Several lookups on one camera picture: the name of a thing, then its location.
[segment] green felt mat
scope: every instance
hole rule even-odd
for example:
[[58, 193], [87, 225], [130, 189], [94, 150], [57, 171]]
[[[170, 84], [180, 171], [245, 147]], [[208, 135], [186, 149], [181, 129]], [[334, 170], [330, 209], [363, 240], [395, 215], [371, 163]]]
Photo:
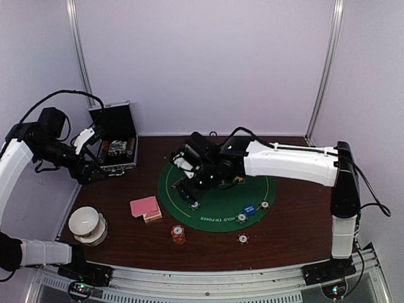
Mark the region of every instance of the green felt mat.
[[[167, 211], [178, 221], [194, 229], [205, 232], [231, 232], [244, 229], [260, 221], [270, 210], [259, 209], [263, 200], [273, 206], [276, 196], [276, 178], [246, 177], [240, 184], [226, 190], [229, 185], [220, 185], [211, 189], [198, 202], [197, 210], [190, 210], [188, 203], [181, 199], [178, 192], [171, 188], [185, 174], [171, 164], [161, 171], [158, 180], [158, 195]], [[256, 207], [255, 215], [248, 216], [243, 224], [235, 221], [243, 212], [243, 207], [252, 204]]]

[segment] wooden table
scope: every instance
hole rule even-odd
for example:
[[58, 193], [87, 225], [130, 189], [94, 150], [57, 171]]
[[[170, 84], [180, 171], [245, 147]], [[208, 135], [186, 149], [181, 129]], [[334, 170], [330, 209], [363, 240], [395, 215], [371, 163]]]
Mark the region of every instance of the wooden table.
[[[172, 242], [171, 227], [179, 222], [162, 205], [160, 221], [145, 224], [142, 218], [133, 218], [129, 202], [158, 194], [160, 171], [184, 139], [142, 137], [137, 168], [122, 177], [83, 186], [73, 211], [92, 206], [104, 214], [109, 229], [101, 245], [85, 247], [89, 261], [154, 270], [223, 271], [272, 268], [330, 257], [330, 189], [306, 181], [278, 178], [275, 205], [262, 221], [228, 233], [186, 228], [183, 245]], [[265, 139], [305, 145], [300, 137]], [[250, 237], [244, 246], [237, 242], [243, 232]], [[76, 242], [67, 226], [61, 240]]]

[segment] black cable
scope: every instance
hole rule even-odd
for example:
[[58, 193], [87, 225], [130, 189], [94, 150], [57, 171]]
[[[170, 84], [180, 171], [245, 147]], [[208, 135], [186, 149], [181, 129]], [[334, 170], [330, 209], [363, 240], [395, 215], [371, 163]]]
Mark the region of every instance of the black cable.
[[359, 278], [356, 282], [356, 284], [351, 288], [351, 290], [348, 293], [345, 293], [345, 295], [343, 295], [343, 298], [348, 297], [354, 290], [355, 288], [359, 285], [360, 280], [362, 279], [364, 272], [365, 272], [365, 260], [364, 257], [362, 256], [362, 254], [360, 253], [359, 249], [356, 248], [355, 245], [353, 245], [353, 248], [355, 248], [355, 250], [357, 251], [360, 259], [362, 260], [362, 271], [360, 272]]
[[46, 96], [45, 98], [39, 100], [36, 104], [34, 104], [34, 106], [32, 106], [28, 112], [21, 118], [21, 120], [19, 121], [19, 123], [16, 125], [16, 127], [14, 128], [13, 133], [8, 134], [8, 139], [6, 140], [2, 150], [0, 151], [0, 159], [3, 157], [4, 153], [6, 152], [7, 147], [9, 146], [11, 139], [14, 137], [15, 133], [17, 132], [17, 130], [20, 128], [20, 126], [24, 123], [25, 119], [42, 103], [44, 103], [46, 100], [59, 95], [60, 93], [71, 93], [71, 94], [77, 94], [77, 95], [83, 95], [89, 98], [94, 99], [95, 101], [97, 101], [100, 106], [101, 106], [101, 111], [100, 114], [97, 116], [97, 118], [95, 118], [95, 120], [91, 123], [90, 127], [92, 127], [97, 121], [98, 119], [101, 117], [101, 115], [104, 112], [104, 103], [102, 103], [101, 99], [99, 99], [98, 97], [92, 95], [91, 93], [87, 93], [81, 90], [58, 90], [56, 92], [53, 92], [51, 94], [49, 94], [48, 96]]
[[382, 204], [382, 203], [380, 202], [380, 200], [379, 200], [379, 198], [377, 197], [375, 191], [373, 190], [373, 187], [371, 186], [371, 183], [369, 182], [369, 180], [367, 180], [367, 177], [365, 176], [365, 174], [363, 173], [363, 171], [359, 168], [359, 166], [358, 166], [354, 161], [352, 161], [350, 158], [347, 158], [347, 157], [342, 156], [342, 155], [340, 155], [340, 156], [338, 156], [338, 157], [341, 158], [341, 159], [343, 159], [343, 160], [346, 160], [346, 161], [348, 161], [349, 163], [352, 164], [352, 166], [354, 167], [354, 169], [360, 174], [360, 176], [361, 176], [362, 179], [364, 180], [364, 182], [365, 182], [367, 188], [369, 189], [369, 191], [371, 192], [371, 194], [372, 194], [372, 196], [373, 196], [374, 201], [376, 202], [376, 203], [368, 203], [368, 204], [365, 204], [364, 206], [361, 207], [361, 209], [363, 209], [363, 208], [365, 208], [365, 207], [368, 207], [368, 206], [370, 206], [370, 205], [375, 205], [375, 204], [376, 204], [376, 205], [380, 208], [380, 210], [382, 211], [382, 213], [384, 213], [385, 216], [391, 217], [391, 211], [390, 211], [390, 209], [389, 209], [386, 205], [384, 205], [384, 204]]
[[59, 142], [65, 142], [69, 138], [70, 132], [71, 132], [70, 119], [69, 119], [69, 117], [67, 115], [65, 117], [66, 117], [66, 120], [68, 121], [69, 131], [68, 131], [68, 134], [66, 135], [66, 137], [64, 139], [58, 140]]
[[231, 137], [233, 137], [237, 132], [239, 131], [243, 131], [247, 134], [249, 134], [254, 140], [256, 140], [257, 142], [260, 142], [262, 145], [269, 147], [269, 148], [275, 148], [275, 146], [271, 143], [265, 142], [264, 140], [258, 138], [258, 136], [256, 134], [254, 134], [252, 131], [250, 131], [248, 128], [244, 128], [242, 126], [239, 126], [238, 128], [236, 128], [235, 130], [232, 131], [231, 134], [229, 134], [229, 136], [226, 138], [226, 140], [220, 144], [220, 146], [223, 146], [224, 144], [226, 144], [226, 142], [231, 139]]
[[14, 270], [14, 271], [10, 274], [10, 276], [8, 276], [7, 278], [0, 280], [0, 283], [7, 282], [8, 280], [10, 280], [10, 279], [13, 277], [13, 275], [15, 274], [15, 271], [16, 271], [16, 270]]

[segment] poker chip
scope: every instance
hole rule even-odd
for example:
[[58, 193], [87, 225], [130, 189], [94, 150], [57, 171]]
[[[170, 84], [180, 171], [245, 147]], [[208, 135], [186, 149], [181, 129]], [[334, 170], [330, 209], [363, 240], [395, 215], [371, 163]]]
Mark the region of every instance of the poker chip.
[[249, 237], [246, 234], [241, 234], [237, 238], [237, 242], [240, 243], [241, 245], [247, 244], [248, 240], [249, 240]]
[[239, 213], [236, 217], [235, 217], [235, 221], [237, 223], [243, 224], [245, 221], [247, 221], [248, 216], [245, 213]]
[[176, 244], [185, 243], [185, 228], [181, 225], [174, 225], [171, 229], [171, 239]]
[[270, 207], [271, 207], [271, 205], [270, 205], [270, 203], [267, 202], [267, 201], [262, 201], [262, 202], [259, 204], [259, 208], [261, 208], [262, 210], [269, 210]]
[[195, 201], [193, 204], [188, 204], [188, 208], [190, 210], [197, 210], [200, 206], [200, 203], [197, 201]]
[[254, 206], [252, 204], [244, 205], [243, 210], [244, 210], [244, 213], [248, 216], [253, 216], [257, 212], [256, 206]]

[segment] white robotic arm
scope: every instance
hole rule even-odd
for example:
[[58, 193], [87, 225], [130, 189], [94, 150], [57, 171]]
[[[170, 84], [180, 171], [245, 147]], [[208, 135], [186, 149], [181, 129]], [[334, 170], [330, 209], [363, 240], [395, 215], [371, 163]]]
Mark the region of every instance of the white robotic arm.
[[231, 182], [245, 175], [286, 177], [331, 187], [333, 245], [331, 262], [325, 271], [341, 266], [346, 272], [352, 272], [350, 260], [360, 200], [348, 143], [309, 148], [267, 143], [256, 136], [230, 135], [224, 143], [216, 145], [193, 133], [170, 160], [188, 176], [176, 186], [188, 203], [199, 200], [222, 180]]
[[[3, 157], [0, 159], [0, 229], [9, 197], [21, 173], [32, 161], [33, 157], [33, 151], [31, 151], [28, 145], [24, 141], [18, 142], [15, 138], [10, 141]], [[19, 240], [21, 241], [22, 253], [19, 266], [69, 264], [71, 262], [72, 247], [67, 244], [25, 239]]]
[[[86, 159], [90, 153], [86, 145], [94, 137], [97, 139], [92, 128], [80, 133], [75, 146], [68, 146], [58, 140], [65, 117], [59, 110], [47, 108], [42, 111], [37, 122], [19, 123], [8, 134], [0, 152], [0, 229], [9, 197], [24, 168], [31, 161], [39, 161], [41, 165], [46, 160], [54, 164], [54, 169], [46, 170], [66, 167], [71, 177], [80, 184], [92, 182], [94, 172], [100, 173], [102, 179], [107, 178], [107, 174], [95, 161]], [[36, 172], [41, 172], [40, 165], [35, 169]], [[78, 245], [10, 238], [0, 231], [0, 268], [13, 274], [22, 266], [47, 264], [63, 266], [59, 269], [60, 275], [83, 280], [94, 286], [108, 285], [112, 272], [108, 266], [87, 263], [83, 249]]]

